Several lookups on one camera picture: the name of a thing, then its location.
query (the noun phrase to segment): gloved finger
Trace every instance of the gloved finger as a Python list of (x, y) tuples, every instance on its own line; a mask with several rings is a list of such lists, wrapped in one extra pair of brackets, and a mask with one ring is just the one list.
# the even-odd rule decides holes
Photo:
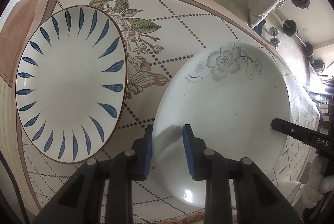
[(317, 205), (317, 202), (311, 201), (305, 194), (305, 192), (302, 194), (302, 202), (306, 208), (313, 208)]
[(325, 177), (320, 183), (320, 191), (322, 193), (327, 193), (334, 191), (334, 175)]
[(321, 175), (320, 173), (313, 173), (312, 170), (310, 170), (309, 173), (309, 180), (307, 184), (312, 186), (314, 189), (319, 190), (320, 189), (320, 183), (323, 180), (324, 176)]
[(311, 185), (308, 183), (305, 186), (305, 192), (304, 194), (314, 202), (318, 202), (322, 199), (322, 196), (324, 195), (320, 190), (314, 189)]
[(319, 155), (316, 155), (311, 163), (311, 170), (310, 173), (318, 174), (321, 171), (322, 167), (322, 160)]

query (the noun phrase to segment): plate with blue petal pattern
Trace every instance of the plate with blue petal pattern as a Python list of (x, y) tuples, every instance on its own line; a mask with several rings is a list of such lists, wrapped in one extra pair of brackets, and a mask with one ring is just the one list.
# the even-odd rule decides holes
[(99, 9), (74, 6), (47, 19), (28, 41), (16, 76), (16, 104), (41, 153), (58, 162), (81, 162), (115, 131), (126, 86), (118, 26)]

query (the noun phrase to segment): blue leaf-shaped stroke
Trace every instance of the blue leaf-shaped stroke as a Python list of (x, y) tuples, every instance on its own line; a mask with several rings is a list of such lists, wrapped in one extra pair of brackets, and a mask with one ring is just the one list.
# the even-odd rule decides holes
[(99, 43), (105, 36), (106, 36), (106, 33), (108, 32), (109, 30), (109, 19), (106, 20), (106, 24), (105, 26), (103, 27), (103, 30), (101, 32), (101, 35), (99, 37), (99, 39), (96, 41), (96, 43), (94, 44), (94, 46)]
[(76, 140), (76, 136), (74, 135), (74, 132), (72, 131), (73, 134), (73, 161), (76, 158), (76, 155), (78, 154), (78, 141)]
[(62, 154), (64, 153), (64, 150), (65, 150), (65, 135), (64, 135), (64, 131), (63, 131), (63, 142), (61, 143), (61, 148), (59, 150), (58, 160), (62, 157)]
[(114, 41), (113, 41), (113, 43), (110, 45), (110, 47), (99, 57), (99, 58), (101, 58), (101, 57), (103, 57), (103, 56), (106, 56), (106, 55), (108, 55), (108, 54), (110, 54), (110, 53), (112, 53), (116, 48), (117, 48), (117, 46), (118, 46), (118, 40), (119, 40), (120, 38), (119, 37), (117, 37)]
[(30, 75), (29, 73), (27, 72), (20, 72), (18, 73), (17, 75), (19, 75), (21, 78), (34, 78), (35, 76), (33, 75)]
[(81, 126), (83, 129), (83, 132), (85, 133), (85, 138), (86, 138), (86, 147), (87, 147), (87, 153), (88, 155), (91, 153), (91, 140), (86, 132), (86, 130)]
[(99, 132), (99, 135), (101, 137), (102, 142), (104, 142), (104, 131), (103, 131), (101, 125), (94, 118), (92, 118), (92, 117), (90, 117), (90, 118), (94, 122), (94, 124), (95, 124), (95, 126), (97, 128), (97, 131)]
[(26, 124), (24, 124), (24, 127), (30, 127), (31, 125), (33, 125), (36, 122), (39, 114), (37, 116), (33, 117), (32, 119), (30, 119)]
[(39, 53), (43, 54), (43, 52), (41, 51), (41, 49), (39, 48), (39, 46), (35, 43), (35, 42), (32, 42), (32, 41), (29, 41), (30, 42), (30, 45), (35, 49), (37, 50)]
[(28, 95), (32, 91), (34, 91), (34, 89), (21, 89), (19, 91), (16, 91), (16, 94), (20, 96), (24, 96), (24, 95)]
[(70, 35), (70, 29), (71, 29), (72, 19), (71, 19), (71, 14), (70, 14), (70, 12), (67, 9), (65, 11), (65, 19), (66, 19), (68, 34)]
[(105, 103), (99, 103), (99, 105), (102, 106), (103, 109), (105, 109), (108, 112), (108, 114), (111, 115), (113, 118), (117, 117), (117, 111), (113, 106)]
[(80, 12), (79, 12), (79, 31), (78, 31), (78, 35), (79, 35), (79, 32), (81, 31), (82, 25), (84, 24), (84, 20), (85, 20), (84, 11), (83, 11), (82, 7), (80, 7)]
[(33, 59), (31, 59), (31, 58), (29, 58), (29, 57), (22, 57), (22, 60), (23, 60), (23, 61), (26, 61), (26, 62), (29, 63), (29, 64), (38, 66), (38, 64), (37, 64)]
[(45, 38), (46, 41), (49, 42), (50, 46), (51, 46), (51, 43), (50, 43), (50, 37), (49, 35), (47, 34), (46, 30), (44, 30), (44, 28), (42, 26), (40, 26), (40, 31), (41, 31), (41, 34), (43, 35), (43, 37)]
[(46, 151), (49, 150), (49, 148), (51, 147), (52, 141), (53, 141), (53, 129), (52, 129), (52, 132), (50, 134), (49, 139), (47, 140), (47, 142), (44, 145), (43, 152), (46, 152)]
[(108, 84), (108, 85), (100, 85), (100, 86), (108, 88), (115, 92), (121, 92), (123, 90), (123, 84)]
[(38, 130), (38, 132), (34, 135), (34, 137), (32, 138), (33, 141), (35, 141), (36, 139), (38, 139), (41, 136), (41, 134), (44, 130), (44, 127), (45, 127), (45, 123), (46, 123), (46, 121), (44, 122), (42, 127)]
[(91, 20), (91, 29), (89, 30), (89, 33), (88, 33), (88, 36), (87, 36), (86, 40), (91, 35), (91, 33), (94, 31), (95, 26), (96, 26), (96, 22), (97, 22), (97, 10), (95, 10), (94, 15), (93, 15), (93, 19)]
[(58, 22), (54, 17), (52, 17), (51, 19), (52, 19), (52, 23), (53, 23), (54, 29), (56, 30), (58, 40), (59, 40), (59, 25), (58, 25)]
[(119, 62), (114, 63), (111, 67), (109, 67), (108, 69), (106, 69), (105, 71), (102, 72), (117, 72), (119, 70), (121, 70), (122, 66), (124, 64), (124, 60), (121, 60)]
[(26, 106), (23, 106), (19, 109), (19, 111), (26, 111), (26, 110), (29, 110), (31, 107), (33, 107), (35, 105), (36, 102), (33, 102), (33, 103), (30, 103)]

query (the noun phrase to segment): white plate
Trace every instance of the white plate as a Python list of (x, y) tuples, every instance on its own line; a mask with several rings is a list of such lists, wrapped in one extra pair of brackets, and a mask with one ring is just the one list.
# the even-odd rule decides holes
[(271, 129), (276, 117), (290, 119), (289, 98), (268, 55), (240, 41), (206, 48), (179, 70), (159, 105), (153, 129), (159, 178), (174, 197), (203, 208), (205, 181), (189, 174), (183, 125), (208, 148), (234, 160), (250, 157), (267, 174), (287, 138)]
[(16, 77), (16, 104), (32, 143), (56, 161), (81, 162), (108, 141), (127, 83), (122, 35), (96, 8), (75, 6), (29, 40)]

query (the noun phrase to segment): diamond dotted pattern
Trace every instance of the diamond dotted pattern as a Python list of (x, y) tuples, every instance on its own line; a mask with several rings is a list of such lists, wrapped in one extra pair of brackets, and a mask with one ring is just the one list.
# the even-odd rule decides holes
[[(90, 1), (58, 0), (53, 13), (70, 6), (88, 5)], [(132, 99), (126, 99), (123, 115), (115, 134), (96, 156), (99, 161), (113, 158), (130, 148), (135, 139), (144, 135), (146, 125), (154, 123), (158, 105), (168, 84), (188, 59), (215, 43), (239, 40), (238, 37), (245, 38), (241, 30), (226, 21), (177, 0), (129, 0), (129, 2), (130, 8), (142, 10), (136, 13), (136, 17), (161, 26), (151, 35), (160, 39), (159, 44), (164, 47), (164, 50), (159, 54), (149, 50), (149, 53), (143, 57), (152, 67), (152, 72), (163, 74), (169, 82), (164, 86), (150, 86), (143, 89), (140, 94), (133, 95)], [(252, 38), (247, 41), (264, 49)], [(306, 92), (296, 78), (279, 61), (276, 61), (272, 54), (268, 51), (267, 53), (278, 65), (287, 83), (292, 109), (291, 121), (301, 123), (310, 99), (307, 94), (305, 95)], [(29, 178), (36, 198), (43, 207), (81, 164), (62, 164), (43, 156), (32, 145), (23, 130), (22, 139)], [(288, 137), (277, 165), (268, 174), (272, 182), (278, 185), (284, 180), (295, 180), (305, 162), (308, 149), (309, 147), (302, 142)], [(132, 185), (134, 223), (158, 223), (170, 219), (184, 219), (186, 216), (204, 211), (203, 208), (189, 206), (172, 197), (159, 182), (154, 167), (151, 167), (145, 182), (133, 182)], [(104, 223), (105, 205), (106, 195), (102, 200), (100, 223)]]

